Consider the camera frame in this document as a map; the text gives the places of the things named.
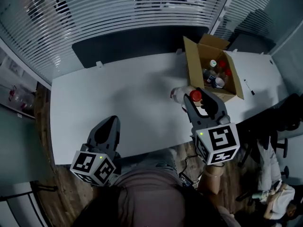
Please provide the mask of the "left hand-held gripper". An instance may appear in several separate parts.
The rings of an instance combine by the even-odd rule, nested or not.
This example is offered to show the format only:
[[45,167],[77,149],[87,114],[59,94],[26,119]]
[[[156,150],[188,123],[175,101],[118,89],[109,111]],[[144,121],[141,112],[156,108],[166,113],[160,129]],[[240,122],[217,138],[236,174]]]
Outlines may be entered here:
[[115,165],[120,158],[116,148],[120,140],[120,120],[110,116],[90,132],[88,144],[76,151],[70,171],[83,182],[96,186],[109,185],[109,182],[121,175],[121,166]]

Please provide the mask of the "short dark desk partition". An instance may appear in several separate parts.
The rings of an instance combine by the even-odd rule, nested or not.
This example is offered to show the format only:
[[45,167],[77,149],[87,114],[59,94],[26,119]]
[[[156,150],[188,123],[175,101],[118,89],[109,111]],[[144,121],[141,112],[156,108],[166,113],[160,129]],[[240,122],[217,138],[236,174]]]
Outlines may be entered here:
[[239,34],[227,50],[268,54],[275,46],[276,43],[271,39],[262,36]]

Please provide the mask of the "white horizontal blinds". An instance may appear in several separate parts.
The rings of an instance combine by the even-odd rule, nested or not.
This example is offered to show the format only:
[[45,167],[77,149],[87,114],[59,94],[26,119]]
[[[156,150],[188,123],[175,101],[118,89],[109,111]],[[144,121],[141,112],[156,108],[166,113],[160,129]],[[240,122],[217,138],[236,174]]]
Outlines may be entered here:
[[276,49],[303,20],[303,0],[231,0],[214,35],[233,43],[258,39]]
[[0,0],[0,39],[46,83],[80,70],[74,43],[128,29],[211,28],[226,0]]

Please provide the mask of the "white table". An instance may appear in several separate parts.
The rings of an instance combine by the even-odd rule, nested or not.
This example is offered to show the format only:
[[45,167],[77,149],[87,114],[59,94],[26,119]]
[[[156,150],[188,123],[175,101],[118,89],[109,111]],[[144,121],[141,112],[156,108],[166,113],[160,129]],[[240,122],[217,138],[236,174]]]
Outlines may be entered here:
[[[288,96],[269,55],[247,52],[228,52],[228,55],[244,95],[244,99],[236,96],[226,102],[233,123],[242,122]],[[50,103],[55,163],[71,164],[90,131],[112,115],[121,122],[117,151],[123,157],[189,142],[192,125],[181,105],[170,98],[173,88],[186,84],[184,53],[131,58],[55,78]]]

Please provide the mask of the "brown cardboard box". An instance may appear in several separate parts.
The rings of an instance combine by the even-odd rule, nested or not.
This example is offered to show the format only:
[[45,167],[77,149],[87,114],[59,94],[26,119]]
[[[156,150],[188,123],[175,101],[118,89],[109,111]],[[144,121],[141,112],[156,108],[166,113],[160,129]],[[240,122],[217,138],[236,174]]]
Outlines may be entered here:
[[[230,42],[209,34],[204,34],[198,43],[184,36],[183,42],[187,59],[189,85],[206,89],[216,94],[224,102],[235,96],[244,99],[241,82],[233,60],[225,51]],[[211,70],[209,66],[210,60],[217,62],[217,69],[214,72],[216,77],[222,78],[225,82],[225,86],[222,89],[214,88],[213,83],[211,86],[204,84],[202,70]],[[220,60],[225,61],[225,70],[230,69],[232,72],[232,75],[227,80],[224,79],[223,73],[225,70],[223,72],[218,71]]]

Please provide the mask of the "person's right forearm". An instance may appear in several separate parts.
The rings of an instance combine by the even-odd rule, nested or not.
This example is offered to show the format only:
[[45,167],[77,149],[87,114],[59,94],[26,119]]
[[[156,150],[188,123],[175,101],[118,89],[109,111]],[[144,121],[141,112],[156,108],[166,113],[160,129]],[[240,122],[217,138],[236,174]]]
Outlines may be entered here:
[[197,187],[202,194],[217,195],[220,190],[221,176],[224,173],[224,163],[205,165]]

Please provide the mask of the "person's mauve shirt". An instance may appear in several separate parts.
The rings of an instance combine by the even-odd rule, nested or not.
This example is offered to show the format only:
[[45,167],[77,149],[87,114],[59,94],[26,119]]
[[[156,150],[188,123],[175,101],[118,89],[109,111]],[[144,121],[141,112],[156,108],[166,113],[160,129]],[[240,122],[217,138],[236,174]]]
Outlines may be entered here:
[[184,227],[185,200],[176,172],[138,169],[115,182],[121,188],[118,216],[124,227]]

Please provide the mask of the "black battery pack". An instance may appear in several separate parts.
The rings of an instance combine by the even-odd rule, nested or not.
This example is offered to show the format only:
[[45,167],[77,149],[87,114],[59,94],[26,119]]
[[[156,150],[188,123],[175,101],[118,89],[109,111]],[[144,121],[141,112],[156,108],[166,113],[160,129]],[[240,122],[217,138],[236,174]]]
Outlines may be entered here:
[[193,185],[193,182],[183,172],[180,172],[178,176],[181,179],[183,186],[191,187]]

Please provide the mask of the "person's grey trousers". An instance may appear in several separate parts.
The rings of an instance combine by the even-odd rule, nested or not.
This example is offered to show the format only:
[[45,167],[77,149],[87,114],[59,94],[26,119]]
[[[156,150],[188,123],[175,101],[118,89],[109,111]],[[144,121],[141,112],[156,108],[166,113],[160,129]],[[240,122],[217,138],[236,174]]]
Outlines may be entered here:
[[163,170],[177,175],[175,159],[177,152],[172,148],[157,150],[145,154],[120,158],[116,164],[121,167],[121,174],[134,170]]

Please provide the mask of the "black marker pen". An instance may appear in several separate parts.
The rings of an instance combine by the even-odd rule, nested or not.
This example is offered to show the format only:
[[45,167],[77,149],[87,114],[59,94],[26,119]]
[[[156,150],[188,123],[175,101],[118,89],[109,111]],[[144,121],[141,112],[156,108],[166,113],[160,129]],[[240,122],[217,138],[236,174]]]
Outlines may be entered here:
[[244,82],[246,84],[246,86],[248,87],[249,91],[251,92],[251,94],[254,96],[255,92],[252,90],[252,88],[249,86],[248,81],[246,79],[244,79]]

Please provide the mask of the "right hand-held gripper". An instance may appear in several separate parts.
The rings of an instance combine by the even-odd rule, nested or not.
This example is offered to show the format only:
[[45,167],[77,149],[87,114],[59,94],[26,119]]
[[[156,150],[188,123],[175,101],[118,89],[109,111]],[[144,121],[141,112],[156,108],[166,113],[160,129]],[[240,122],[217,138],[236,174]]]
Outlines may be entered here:
[[193,142],[207,165],[215,165],[234,158],[240,148],[236,124],[230,122],[225,103],[216,94],[197,87],[202,95],[202,115],[189,95],[184,95],[187,115],[192,123]]

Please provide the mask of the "long dark desk partition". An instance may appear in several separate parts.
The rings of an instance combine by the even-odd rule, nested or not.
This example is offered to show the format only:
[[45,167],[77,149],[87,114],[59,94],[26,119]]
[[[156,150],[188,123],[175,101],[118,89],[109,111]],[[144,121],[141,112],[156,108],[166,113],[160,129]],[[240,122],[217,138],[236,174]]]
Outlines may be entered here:
[[183,37],[199,42],[209,29],[205,26],[151,26],[127,29],[74,43],[71,47],[85,68],[97,62],[126,60],[184,50]]

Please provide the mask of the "whiteboard on black stand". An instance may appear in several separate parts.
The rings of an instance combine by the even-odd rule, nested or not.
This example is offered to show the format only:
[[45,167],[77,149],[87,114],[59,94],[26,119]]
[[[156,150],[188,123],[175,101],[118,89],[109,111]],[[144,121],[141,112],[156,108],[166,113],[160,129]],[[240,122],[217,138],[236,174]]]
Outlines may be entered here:
[[37,194],[57,189],[36,182],[0,186],[0,227],[51,227]]

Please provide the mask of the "white storage shelf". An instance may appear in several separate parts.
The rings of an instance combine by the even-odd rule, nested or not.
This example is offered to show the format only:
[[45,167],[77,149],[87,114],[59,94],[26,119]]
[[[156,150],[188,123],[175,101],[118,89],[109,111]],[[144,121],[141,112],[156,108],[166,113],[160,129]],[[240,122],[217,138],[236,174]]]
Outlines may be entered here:
[[34,108],[32,110],[21,110],[9,101],[9,92],[14,85],[22,87],[25,91],[35,96],[37,81],[17,65],[8,55],[3,53],[0,55],[0,106],[34,118]]

